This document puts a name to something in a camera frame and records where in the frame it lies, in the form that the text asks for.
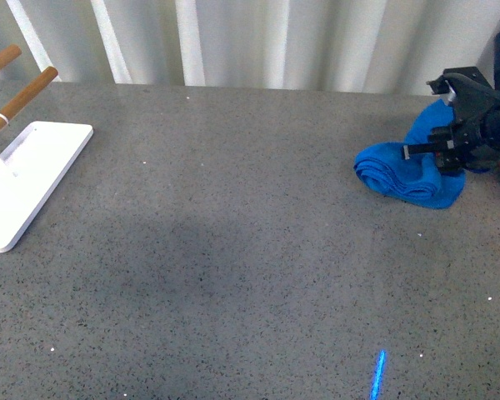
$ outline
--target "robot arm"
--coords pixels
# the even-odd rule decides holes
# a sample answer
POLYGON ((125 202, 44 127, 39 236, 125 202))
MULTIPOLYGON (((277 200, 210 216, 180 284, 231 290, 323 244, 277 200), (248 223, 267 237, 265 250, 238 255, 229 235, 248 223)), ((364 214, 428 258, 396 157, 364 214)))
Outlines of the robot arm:
POLYGON ((432 129, 429 143, 405 145, 402 158, 435 153, 442 173, 496 167, 500 161, 500 91, 476 67, 445 69, 427 84, 452 107, 454 119, 432 129))

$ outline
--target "drying rack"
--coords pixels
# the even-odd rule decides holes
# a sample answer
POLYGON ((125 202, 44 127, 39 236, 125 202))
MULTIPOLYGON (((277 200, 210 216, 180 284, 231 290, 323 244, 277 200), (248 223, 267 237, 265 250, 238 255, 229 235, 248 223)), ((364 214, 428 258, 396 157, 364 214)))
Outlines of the drying rack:
MULTIPOLYGON (((0 52, 0 69, 21 54, 16 45, 0 52)), ((48 67, 0 110, 0 130, 56 76, 48 67)), ((0 253, 11 250, 91 136, 90 125, 30 123, 0 153, 0 253)))

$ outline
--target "blue cloth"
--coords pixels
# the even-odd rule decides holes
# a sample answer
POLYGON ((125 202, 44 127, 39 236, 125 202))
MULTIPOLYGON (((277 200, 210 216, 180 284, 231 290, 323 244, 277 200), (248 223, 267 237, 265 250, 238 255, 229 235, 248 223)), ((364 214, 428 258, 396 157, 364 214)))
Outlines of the blue cloth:
POLYGON ((402 160, 402 147, 427 143, 432 128, 452 120, 452 108, 436 101, 417 117, 404 142, 379 143, 360 152, 354 162, 357 177, 372 190, 392 198, 425 208, 450 207, 465 186, 465 172, 442 175, 431 153, 402 160))

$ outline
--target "blue towel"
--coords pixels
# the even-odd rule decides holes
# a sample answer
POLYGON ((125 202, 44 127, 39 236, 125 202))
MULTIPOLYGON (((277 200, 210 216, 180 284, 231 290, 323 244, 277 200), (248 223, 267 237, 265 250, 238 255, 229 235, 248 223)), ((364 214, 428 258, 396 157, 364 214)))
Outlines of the blue towel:
POLYGON ((434 127, 448 125, 453 110, 442 100, 417 117, 404 142, 385 142, 360 152, 354 163, 357 177, 369 188, 425 208, 448 208, 465 186, 465 172, 442 175, 433 154, 412 155, 402 160, 404 144, 427 143, 434 127))

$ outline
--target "white stand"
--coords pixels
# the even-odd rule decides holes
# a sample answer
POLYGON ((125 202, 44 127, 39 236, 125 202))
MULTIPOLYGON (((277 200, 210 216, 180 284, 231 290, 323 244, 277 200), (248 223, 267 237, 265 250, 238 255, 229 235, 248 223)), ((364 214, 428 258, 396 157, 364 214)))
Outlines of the white stand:
POLYGON ((0 154, 0 253, 15 246, 92 135, 90 125, 32 122, 0 154))

